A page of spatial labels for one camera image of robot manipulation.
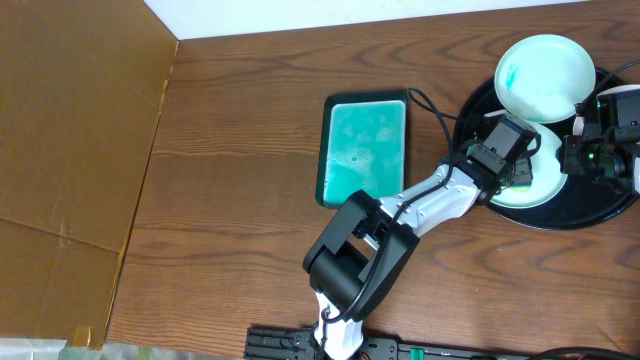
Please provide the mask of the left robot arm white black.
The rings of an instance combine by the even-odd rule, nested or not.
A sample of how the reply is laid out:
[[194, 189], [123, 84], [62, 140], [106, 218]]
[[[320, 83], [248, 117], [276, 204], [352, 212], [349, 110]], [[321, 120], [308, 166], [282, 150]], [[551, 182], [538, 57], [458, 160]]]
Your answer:
[[303, 260], [319, 304], [313, 337], [322, 354], [348, 359], [363, 345], [363, 322], [387, 296], [422, 235], [488, 202], [530, 172], [531, 150], [476, 144], [444, 158], [433, 175], [390, 197], [350, 195]]

